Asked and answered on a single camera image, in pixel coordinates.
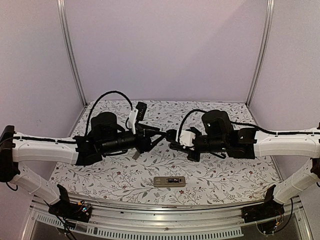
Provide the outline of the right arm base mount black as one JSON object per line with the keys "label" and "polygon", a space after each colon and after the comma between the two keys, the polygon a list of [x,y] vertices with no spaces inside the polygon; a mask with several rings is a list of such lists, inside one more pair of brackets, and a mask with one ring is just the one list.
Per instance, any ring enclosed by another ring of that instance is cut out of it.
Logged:
{"label": "right arm base mount black", "polygon": [[[241,209],[241,218],[244,219],[245,223],[262,221],[274,217],[280,217],[280,219],[282,219],[285,213],[284,204],[275,202],[273,195],[275,188],[275,184],[268,188],[262,203],[245,206]],[[274,219],[272,221],[259,223],[257,228],[262,234],[274,234],[280,222],[280,220]]]}

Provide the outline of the grey remote control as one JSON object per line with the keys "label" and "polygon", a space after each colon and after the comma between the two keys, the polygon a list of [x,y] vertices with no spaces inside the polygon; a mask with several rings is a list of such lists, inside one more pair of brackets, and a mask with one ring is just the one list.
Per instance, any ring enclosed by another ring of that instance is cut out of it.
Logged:
{"label": "grey remote control", "polygon": [[153,186],[156,188],[185,187],[186,180],[184,176],[155,176]]}

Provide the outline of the dark blue battery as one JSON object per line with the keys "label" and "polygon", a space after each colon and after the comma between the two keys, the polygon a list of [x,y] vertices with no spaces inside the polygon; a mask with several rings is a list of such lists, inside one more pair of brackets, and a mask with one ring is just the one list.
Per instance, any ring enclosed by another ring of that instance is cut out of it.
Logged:
{"label": "dark blue battery", "polygon": [[181,180],[179,178],[168,178],[166,182],[168,184],[179,184]]}

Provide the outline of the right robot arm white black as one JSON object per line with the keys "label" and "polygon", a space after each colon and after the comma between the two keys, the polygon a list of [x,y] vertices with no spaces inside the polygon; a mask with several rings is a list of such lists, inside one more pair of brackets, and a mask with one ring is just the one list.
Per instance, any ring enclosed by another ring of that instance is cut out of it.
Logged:
{"label": "right robot arm white black", "polygon": [[230,120],[226,111],[210,110],[201,117],[205,134],[191,127],[168,130],[165,139],[171,149],[187,153],[187,159],[199,162],[201,154],[226,153],[235,159],[267,156],[301,156],[307,162],[290,177],[270,187],[265,202],[259,206],[262,218],[269,218],[290,198],[297,196],[320,180],[320,130],[271,131],[250,123]]}

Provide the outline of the grey battery compartment cover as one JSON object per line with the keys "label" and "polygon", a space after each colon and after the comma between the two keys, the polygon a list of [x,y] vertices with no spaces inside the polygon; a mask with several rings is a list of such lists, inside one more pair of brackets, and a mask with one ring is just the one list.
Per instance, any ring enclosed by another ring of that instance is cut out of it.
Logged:
{"label": "grey battery compartment cover", "polygon": [[138,151],[136,151],[132,158],[134,160],[137,160],[139,158],[139,156],[140,156],[140,153]]}

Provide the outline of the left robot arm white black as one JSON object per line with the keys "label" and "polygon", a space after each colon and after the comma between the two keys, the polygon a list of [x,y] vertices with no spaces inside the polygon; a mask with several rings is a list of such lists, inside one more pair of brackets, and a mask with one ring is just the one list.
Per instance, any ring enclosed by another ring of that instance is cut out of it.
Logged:
{"label": "left robot arm white black", "polygon": [[15,184],[42,198],[63,216],[74,213],[67,194],[30,170],[24,161],[59,162],[90,166],[104,157],[116,156],[136,149],[142,154],[151,151],[166,136],[157,127],[139,124],[139,117],[129,118],[129,129],[117,123],[112,112],[103,112],[90,121],[91,130],[84,136],[41,138],[16,132],[8,125],[0,136],[0,181]]}

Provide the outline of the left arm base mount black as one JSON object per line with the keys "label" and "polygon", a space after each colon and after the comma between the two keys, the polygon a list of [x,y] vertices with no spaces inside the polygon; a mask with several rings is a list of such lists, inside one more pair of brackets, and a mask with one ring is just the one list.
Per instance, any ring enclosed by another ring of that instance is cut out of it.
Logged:
{"label": "left arm base mount black", "polygon": [[77,203],[70,202],[67,190],[60,184],[57,187],[60,194],[59,201],[55,204],[50,204],[48,212],[68,220],[88,223],[92,214],[92,205],[84,200]]}

